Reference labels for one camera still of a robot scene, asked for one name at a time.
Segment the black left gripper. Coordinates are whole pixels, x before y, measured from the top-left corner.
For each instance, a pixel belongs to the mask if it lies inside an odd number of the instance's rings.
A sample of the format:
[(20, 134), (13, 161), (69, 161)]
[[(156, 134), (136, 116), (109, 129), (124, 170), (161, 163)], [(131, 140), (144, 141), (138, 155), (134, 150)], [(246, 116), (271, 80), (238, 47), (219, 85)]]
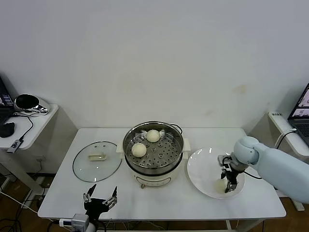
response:
[(96, 184), (94, 184), (87, 193), (83, 194), (84, 199), (84, 209), (86, 210), (86, 215), (90, 219), (99, 219), (102, 213), (108, 212), (117, 204), (117, 187), (115, 187), (112, 196), (108, 199), (97, 199), (91, 198), (95, 191)]

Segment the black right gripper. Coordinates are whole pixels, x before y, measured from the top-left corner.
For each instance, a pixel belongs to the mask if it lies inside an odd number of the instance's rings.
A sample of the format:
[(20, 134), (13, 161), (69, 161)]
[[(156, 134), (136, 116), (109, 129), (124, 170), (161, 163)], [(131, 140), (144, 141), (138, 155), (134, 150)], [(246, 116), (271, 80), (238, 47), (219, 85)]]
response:
[(225, 177), (227, 177), (228, 182), (225, 188), (225, 193), (228, 192), (232, 192), (236, 189), (237, 187), (237, 176), (239, 175), (239, 172), (237, 170), (234, 169), (230, 169), (230, 170), (222, 170), (221, 173), (221, 179), (224, 179)]

